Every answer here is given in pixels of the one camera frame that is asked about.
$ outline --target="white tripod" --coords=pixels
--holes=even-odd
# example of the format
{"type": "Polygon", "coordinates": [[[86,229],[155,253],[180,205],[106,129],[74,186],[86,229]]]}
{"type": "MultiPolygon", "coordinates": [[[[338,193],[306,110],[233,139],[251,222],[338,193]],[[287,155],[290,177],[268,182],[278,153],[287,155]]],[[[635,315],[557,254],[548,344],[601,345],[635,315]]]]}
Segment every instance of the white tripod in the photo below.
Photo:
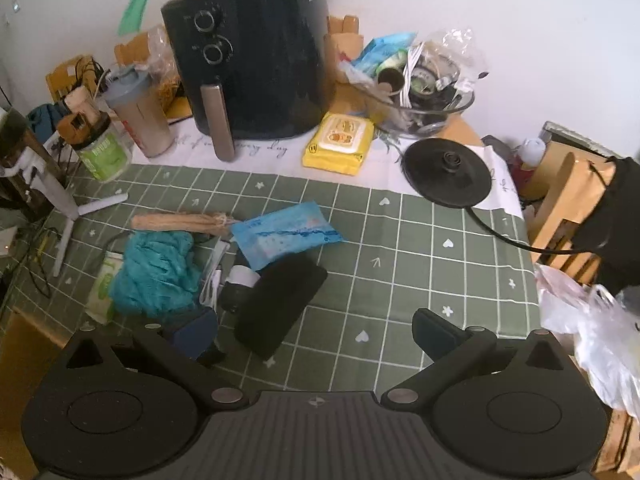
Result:
{"type": "Polygon", "coordinates": [[[124,202],[128,197],[128,193],[121,193],[100,200],[94,200],[88,204],[78,206],[71,193],[69,193],[56,178],[47,171],[47,165],[43,158],[34,152],[31,148],[26,147],[18,162],[12,168],[3,168],[0,166],[0,177],[15,176],[22,172],[22,177],[31,189],[37,189],[53,207],[66,216],[65,230],[62,233],[62,240],[58,245],[58,254],[56,262],[53,265],[53,276],[57,277],[62,268],[62,261],[65,258],[66,247],[71,238],[71,231],[74,228],[74,222],[81,216],[105,209],[111,205],[124,202]]]}

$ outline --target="white plastic bag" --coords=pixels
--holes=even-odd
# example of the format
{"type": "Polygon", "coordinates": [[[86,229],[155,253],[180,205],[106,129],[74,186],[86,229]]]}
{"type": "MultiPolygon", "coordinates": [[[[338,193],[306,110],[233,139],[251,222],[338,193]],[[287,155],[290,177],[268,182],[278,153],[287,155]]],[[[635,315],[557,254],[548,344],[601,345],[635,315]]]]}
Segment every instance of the white plastic bag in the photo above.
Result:
{"type": "Polygon", "coordinates": [[[601,285],[580,286],[564,272],[537,266],[541,325],[574,337],[575,359],[600,399],[640,417],[640,317],[601,285]]]}

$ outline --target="black air fryer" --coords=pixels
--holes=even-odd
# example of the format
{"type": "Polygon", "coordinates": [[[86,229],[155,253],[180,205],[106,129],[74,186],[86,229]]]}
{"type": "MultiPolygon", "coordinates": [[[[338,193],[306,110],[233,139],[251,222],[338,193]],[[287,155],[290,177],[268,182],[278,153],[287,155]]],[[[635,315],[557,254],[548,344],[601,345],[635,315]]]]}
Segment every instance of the black air fryer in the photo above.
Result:
{"type": "Polygon", "coordinates": [[[221,160],[234,139],[302,134],[328,108],[326,0],[172,0],[164,24],[198,129],[221,160]]]}

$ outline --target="metal bolt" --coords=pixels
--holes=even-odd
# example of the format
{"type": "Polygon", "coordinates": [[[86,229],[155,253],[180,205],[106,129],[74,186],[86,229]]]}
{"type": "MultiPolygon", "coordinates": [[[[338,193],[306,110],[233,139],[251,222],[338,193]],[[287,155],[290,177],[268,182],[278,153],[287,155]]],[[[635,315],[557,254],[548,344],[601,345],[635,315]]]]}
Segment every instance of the metal bolt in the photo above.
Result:
{"type": "Polygon", "coordinates": [[[242,397],[242,392],[237,388],[218,388],[211,393],[211,398],[220,404],[233,404],[242,397]]]}
{"type": "Polygon", "coordinates": [[[395,388],[386,394],[386,396],[391,402],[396,404],[411,404],[418,400],[418,394],[408,388],[395,388]]]}

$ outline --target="white heart print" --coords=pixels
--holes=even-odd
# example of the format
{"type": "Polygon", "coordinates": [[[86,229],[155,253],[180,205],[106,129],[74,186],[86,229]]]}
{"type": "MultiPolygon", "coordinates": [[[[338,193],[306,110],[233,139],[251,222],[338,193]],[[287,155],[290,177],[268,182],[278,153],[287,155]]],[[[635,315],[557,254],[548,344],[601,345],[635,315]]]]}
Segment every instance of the white heart print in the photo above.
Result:
{"type": "Polygon", "coordinates": [[[368,340],[369,334],[367,334],[364,330],[356,336],[356,341],[358,343],[366,343],[368,340]]]}

